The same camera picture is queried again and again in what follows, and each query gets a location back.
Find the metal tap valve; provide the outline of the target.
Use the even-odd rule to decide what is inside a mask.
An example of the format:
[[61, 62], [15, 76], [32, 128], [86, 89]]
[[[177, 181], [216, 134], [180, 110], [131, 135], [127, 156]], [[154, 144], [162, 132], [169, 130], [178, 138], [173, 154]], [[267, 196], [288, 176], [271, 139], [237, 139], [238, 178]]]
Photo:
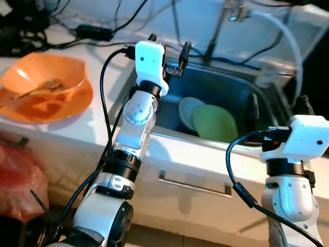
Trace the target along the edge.
[[226, 19], [231, 22], [241, 22], [247, 15], [245, 0], [225, 0]]

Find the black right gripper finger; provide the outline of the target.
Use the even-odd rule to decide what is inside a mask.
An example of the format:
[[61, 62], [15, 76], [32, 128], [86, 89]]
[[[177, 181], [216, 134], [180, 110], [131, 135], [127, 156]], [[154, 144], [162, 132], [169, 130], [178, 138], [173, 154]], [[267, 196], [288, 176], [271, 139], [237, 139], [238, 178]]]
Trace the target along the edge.
[[248, 97], [248, 127], [249, 129], [256, 129], [259, 120], [259, 103], [257, 95], [252, 93]]
[[310, 103], [308, 96], [299, 96], [293, 106], [294, 115], [315, 115], [313, 106]]

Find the stainless steel sink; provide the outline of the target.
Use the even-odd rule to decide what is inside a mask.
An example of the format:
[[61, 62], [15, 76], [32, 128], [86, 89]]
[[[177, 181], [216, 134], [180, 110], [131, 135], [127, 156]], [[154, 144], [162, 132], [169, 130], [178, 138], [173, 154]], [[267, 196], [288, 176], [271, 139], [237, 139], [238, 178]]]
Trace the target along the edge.
[[[285, 125], [293, 115], [284, 103], [284, 97], [275, 85], [259, 87], [257, 71], [239, 69], [226, 63], [211, 66], [191, 59], [181, 78], [172, 78], [169, 92], [160, 99], [153, 134], [193, 144], [226, 148], [226, 142], [201, 138], [182, 124], [178, 105], [184, 97], [196, 97], [206, 104], [216, 105], [229, 111], [236, 121], [238, 132], [261, 130], [268, 126]], [[256, 129], [248, 127], [248, 97], [255, 93], [259, 103], [260, 117]]]

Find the orange plastic bowl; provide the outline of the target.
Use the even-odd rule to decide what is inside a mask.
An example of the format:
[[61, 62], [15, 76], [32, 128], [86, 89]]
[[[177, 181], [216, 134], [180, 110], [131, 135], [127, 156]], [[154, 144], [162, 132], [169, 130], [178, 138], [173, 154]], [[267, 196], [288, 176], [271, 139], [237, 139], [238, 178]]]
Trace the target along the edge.
[[12, 97], [30, 92], [52, 79], [63, 80], [63, 87], [51, 97], [70, 92], [88, 80], [87, 64], [75, 57], [31, 52], [10, 65], [0, 76], [0, 89], [9, 91]]

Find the grey plate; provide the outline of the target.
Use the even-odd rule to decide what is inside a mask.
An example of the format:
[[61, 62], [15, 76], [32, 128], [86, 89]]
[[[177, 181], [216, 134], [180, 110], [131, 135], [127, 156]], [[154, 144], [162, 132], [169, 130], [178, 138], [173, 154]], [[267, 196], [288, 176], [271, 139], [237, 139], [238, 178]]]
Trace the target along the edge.
[[205, 105], [205, 102], [196, 97], [184, 97], [181, 99], [178, 105], [179, 118], [184, 125], [189, 130], [195, 131], [195, 125], [193, 122], [193, 113], [196, 108]]

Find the long metal spoon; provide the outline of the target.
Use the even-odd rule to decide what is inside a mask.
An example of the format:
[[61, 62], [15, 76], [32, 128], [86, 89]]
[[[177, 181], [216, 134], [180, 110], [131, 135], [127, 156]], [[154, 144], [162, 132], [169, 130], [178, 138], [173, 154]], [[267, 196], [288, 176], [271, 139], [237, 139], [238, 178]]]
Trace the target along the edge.
[[13, 99], [21, 99], [27, 96], [51, 96], [58, 94], [63, 87], [63, 80], [61, 79], [52, 79], [44, 84], [36, 87], [36, 89], [26, 92], [24, 94], [12, 96]]

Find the red plastic bag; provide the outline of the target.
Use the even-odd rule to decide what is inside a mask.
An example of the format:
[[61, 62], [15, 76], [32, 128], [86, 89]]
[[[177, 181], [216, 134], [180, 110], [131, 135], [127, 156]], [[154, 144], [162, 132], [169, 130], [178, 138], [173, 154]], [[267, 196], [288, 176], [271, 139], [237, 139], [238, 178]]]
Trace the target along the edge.
[[31, 191], [49, 207], [48, 177], [30, 148], [0, 145], [0, 216], [22, 223], [44, 214]]

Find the black power adapter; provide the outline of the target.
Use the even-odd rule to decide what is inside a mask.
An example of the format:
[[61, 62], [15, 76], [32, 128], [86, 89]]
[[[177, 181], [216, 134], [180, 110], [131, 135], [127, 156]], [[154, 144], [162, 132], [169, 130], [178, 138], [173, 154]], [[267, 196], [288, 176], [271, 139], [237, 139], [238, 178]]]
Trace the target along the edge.
[[75, 28], [76, 38], [91, 39], [102, 42], [110, 42], [114, 37], [114, 31], [110, 28], [80, 24]]

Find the orange plastic plate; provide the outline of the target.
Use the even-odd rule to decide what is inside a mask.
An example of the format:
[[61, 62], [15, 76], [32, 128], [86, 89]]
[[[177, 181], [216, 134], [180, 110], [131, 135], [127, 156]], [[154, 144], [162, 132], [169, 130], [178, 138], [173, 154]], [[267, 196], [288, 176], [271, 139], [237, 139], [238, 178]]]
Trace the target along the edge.
[[8, 90], [0, 89], [0, 117], [31, 124], [45, 124], [75, 117], [84, 112], [94, 98], [89, 80], [58, 96], [13, 99]]

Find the white kitchen cabinet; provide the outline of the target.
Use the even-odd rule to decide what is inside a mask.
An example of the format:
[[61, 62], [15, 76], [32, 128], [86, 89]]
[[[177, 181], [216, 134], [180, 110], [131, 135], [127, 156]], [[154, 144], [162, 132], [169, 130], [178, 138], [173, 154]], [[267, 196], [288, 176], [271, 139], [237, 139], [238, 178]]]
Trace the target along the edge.
[[[11, 130], [10, 138], [30, 139], [29, 146], [45, 163], [55, 204], [65, 204], [79, 184], [94, 170], [106, 141], [91, 130], [59, 136], [39, 130]], [[232, 190], [232, 198], [210, 195], [158, 181], [158, 172], [181, 183], [223, 191], [230, 186], [224, 165], [224, 150], [153, 136], [145, 163], [139, 171], [132, 204], [136, 221], [176, 232], [222, 232], [263, 238], [266, 217], [250, 209]]]

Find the green plate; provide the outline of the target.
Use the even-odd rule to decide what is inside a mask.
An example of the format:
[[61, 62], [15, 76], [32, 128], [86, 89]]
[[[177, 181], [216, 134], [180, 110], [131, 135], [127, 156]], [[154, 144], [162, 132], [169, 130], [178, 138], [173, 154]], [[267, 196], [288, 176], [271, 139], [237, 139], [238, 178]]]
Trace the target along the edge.
[[193, 124], [201, 138], [231, 142], [239, 136], [232, 114], [216, 105], [201, 105], [193, 111]]

